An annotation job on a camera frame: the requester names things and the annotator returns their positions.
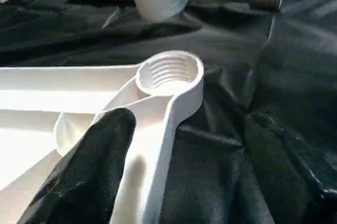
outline crumpled black plastic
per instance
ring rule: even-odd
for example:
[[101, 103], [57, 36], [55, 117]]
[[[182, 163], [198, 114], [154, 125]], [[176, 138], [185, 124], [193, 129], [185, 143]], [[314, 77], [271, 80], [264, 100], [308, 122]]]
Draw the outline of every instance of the crumpled black plastic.
[[337, 221], [336, 0], [284, 0], [279, 13], [195, 1], [161, 24], [132, 3], [11, 0], [0, 17], [4, 66], [134, 64], [170, 49], [204, 61], [162, 223]]
[[135, 125], [125, 108], [104, 115], [56, 165], [18, 224], [108, 223]]

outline internal thread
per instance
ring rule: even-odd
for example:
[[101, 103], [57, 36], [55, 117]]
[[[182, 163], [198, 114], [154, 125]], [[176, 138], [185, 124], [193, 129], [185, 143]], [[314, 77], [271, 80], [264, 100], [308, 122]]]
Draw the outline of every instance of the internal thread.
[[190, 81], [190, 75], [185, 60], [181, 57], [153, 61], [150, 65], [150, 72], [154, 88], [170, 81]]

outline black tarp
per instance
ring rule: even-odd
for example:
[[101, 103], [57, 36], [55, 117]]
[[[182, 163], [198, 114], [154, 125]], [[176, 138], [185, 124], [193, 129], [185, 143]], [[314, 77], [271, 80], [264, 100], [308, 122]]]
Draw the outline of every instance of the black tarp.
[[132, 3], [0, 5], [3, 66], [133, 64], [171, 49], [206, 72], [203, 105], [176, 132], [161, 223], [337, 222], [337, 0], [284, 0], [280, 13], [190, 2], [161, 24]]

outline black plastic sheet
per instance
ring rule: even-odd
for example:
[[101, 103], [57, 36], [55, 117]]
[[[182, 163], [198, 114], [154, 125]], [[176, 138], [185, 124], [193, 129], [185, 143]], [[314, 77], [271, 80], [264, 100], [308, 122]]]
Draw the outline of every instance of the black plastic sheet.
[[151, 25], [132, 3], [11, 0], [0, 38], [3, 66], [202, 58], [204, 102], [177, 129], [161, 223], [337, 221], [337, 0], [190, 2]]

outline circular threaded opening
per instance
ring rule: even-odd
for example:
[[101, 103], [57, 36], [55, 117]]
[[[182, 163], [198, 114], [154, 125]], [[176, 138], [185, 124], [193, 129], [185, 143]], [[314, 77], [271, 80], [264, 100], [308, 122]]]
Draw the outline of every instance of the circular threaded opening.
[[171, 51], [147, 60], [137, 72], [138, 87], [150, 95], [173, 95], [188, 88], [198, 73], [195, 56]]

